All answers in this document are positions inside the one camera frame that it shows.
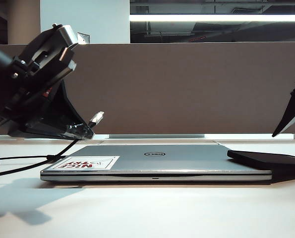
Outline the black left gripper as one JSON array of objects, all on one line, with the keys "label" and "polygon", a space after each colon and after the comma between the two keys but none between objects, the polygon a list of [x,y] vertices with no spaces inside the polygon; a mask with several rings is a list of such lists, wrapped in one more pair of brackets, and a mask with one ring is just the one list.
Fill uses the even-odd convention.
[{"label": "black left gripper", "polygon": [[76,68],[70,25],[42,32],[19,55],[0,49],[0,130],[12,137],[91,139],[68,99],[64,78]]}]

